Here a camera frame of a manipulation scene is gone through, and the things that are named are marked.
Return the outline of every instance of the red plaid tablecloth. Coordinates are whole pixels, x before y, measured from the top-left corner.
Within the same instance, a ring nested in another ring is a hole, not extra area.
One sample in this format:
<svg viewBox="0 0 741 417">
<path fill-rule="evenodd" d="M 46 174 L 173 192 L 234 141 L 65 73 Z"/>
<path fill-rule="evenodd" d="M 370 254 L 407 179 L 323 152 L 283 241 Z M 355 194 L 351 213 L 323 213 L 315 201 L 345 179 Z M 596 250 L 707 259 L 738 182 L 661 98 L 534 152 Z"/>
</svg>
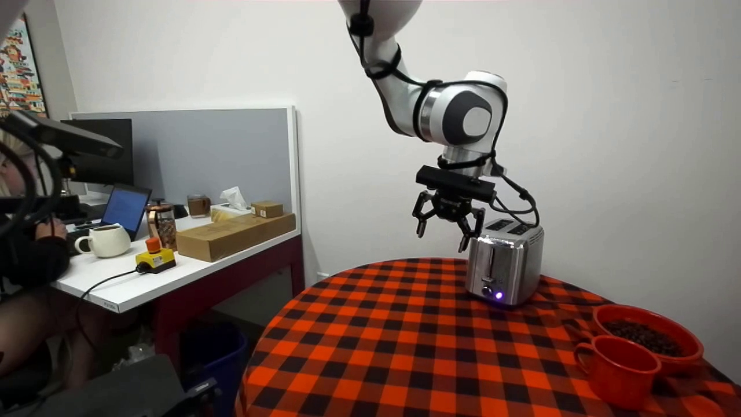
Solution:
<svg viewBox="0 0 741 417">
<path fill-rule="evenodd" d="M 466 293 L 464 259 L 360 266 L 309 287 L 270 323 L 237 412 L 622 416 L 590 393 L 565 330 L 565 317 L 601 305 L 543 279 L 529 305 L 495 308 Z M 738 397 L 707 366 L 655 393 L 644 416 L 728 416 Z"/>
</svg>

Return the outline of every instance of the computer monitor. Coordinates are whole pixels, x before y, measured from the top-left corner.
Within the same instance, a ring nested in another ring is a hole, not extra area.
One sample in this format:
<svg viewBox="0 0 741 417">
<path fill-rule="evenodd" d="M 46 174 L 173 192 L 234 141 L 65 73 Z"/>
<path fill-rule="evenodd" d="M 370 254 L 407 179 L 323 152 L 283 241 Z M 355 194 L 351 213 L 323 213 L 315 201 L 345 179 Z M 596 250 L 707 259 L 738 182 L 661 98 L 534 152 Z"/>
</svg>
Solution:
<svg viewBox="0 0 741 417">
<path fill-rule="evenodd" d="M 74 156 L 74 176 L 73 182 L 79 183 L 127 183 L 135 185 L 135 133 L 132 119 L 74 119 L 62 122 L 68 125 L 90 130 L 105 134 L 120 144 L 120 154 L 117 159 L 101 159 L 101 156 Z"/>
</svg>

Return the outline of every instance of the silver toaster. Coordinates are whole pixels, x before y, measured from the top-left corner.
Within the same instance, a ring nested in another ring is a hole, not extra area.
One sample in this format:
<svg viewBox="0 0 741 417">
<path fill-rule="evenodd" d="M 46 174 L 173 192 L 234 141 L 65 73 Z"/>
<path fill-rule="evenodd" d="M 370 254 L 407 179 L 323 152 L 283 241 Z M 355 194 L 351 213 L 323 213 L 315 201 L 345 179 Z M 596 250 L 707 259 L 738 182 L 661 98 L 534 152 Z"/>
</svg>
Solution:
<svg viewBox="0 0 741 417">
<path fill-rule="evenodd" d="M 490 225 L 470 248 L 468 293 L 500 307 L 524 305 L 539 281 L 543 240 L 543 228 Z"/>
</svg>

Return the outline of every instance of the red bowl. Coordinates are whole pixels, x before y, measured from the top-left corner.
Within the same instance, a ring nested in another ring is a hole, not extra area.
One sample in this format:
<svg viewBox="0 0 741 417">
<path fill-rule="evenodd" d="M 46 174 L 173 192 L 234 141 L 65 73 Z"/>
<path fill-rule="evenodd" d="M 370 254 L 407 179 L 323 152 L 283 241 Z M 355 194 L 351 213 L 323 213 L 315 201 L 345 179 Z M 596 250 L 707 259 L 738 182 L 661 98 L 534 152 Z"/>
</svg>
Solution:
<svg viewBox="0 0 741 417">
<path fill-rule="evenodd" d="M 663 362 L 661 375 L 688 373 L 703 364 L 703 343 L 693 332 L 669 317 L 635 307 L 609 305 L 596 308 L 593 321 L 601 333 L 615 333 L 618 338 L 631 338 L 649 347 Z M 667 343 L 657 345 L 655 340 L 647 340 L 649 333 L 657 333 Z"/>
</svg>

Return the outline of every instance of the table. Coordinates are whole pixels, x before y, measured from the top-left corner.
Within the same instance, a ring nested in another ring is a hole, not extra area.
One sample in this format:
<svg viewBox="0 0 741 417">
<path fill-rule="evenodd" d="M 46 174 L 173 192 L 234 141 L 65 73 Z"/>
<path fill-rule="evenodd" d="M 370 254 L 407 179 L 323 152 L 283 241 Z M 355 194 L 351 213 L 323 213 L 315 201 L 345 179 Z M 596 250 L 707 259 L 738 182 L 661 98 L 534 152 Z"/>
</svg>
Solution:
<svg viewBox="0 0 741 417">
<path fill-rule="evenodd" d="M 264 330 L 239 416 L 618 416 L 579 373 L 562 321 L 606 300 L 543 276 L 522 308 L 466 293 L 464 259 L 393 259 L 295 298 Z M 728 406 L 738 387 L 704 366 L 693 390 L 654 394 L 647 416 Z"/>
<path fill-rule="evenodd" d="M 206 220 L 178 220 L 178 229 L 205 225 Z M 132 244 L 129 256 L 95 259 L 90 254 L 69 259 L 68 273 L 53 283 L 57 291 L 81 298 L 95 283 L 132 272 L 135 256 L 143 250 L 143 240 Z M 205 262 L 177 256 L 178 266 L 162 273 L 129 273 L 95 287 L 87 301 L 112 313 L 127 313 L 154 305 L 156 345 L 178 364 L 178 336 L 199 315 L 259 283 L 263 279 L 293 272 L 293 295 L 304 291 L 304 248 L 301 232 L 288 232 L 251 245 L 230 257 Z"/>
</svg>

